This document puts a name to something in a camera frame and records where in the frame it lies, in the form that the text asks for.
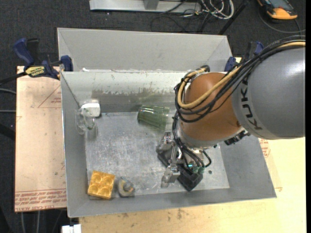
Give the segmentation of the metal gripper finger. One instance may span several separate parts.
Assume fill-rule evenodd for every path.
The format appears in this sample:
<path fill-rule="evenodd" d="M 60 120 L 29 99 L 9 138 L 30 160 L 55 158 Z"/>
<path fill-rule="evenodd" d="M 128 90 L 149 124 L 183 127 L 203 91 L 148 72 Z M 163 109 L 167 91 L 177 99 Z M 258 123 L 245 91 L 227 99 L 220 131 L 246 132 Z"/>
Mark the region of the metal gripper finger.
<path fill-rule="evenodd" d="M 156 146 L 156 152 L 162 153 L 170 150 L 174 145 L 174 138 L 172 131 L 165 131 L 158 145 Z"/>
<path fill-rule="evenodd" d="M 176 165 L 169 165 L 162 176 L 161 188 L 167 188 L 170 183 L 175 183 L 179 176 L 178 167 Z"/>

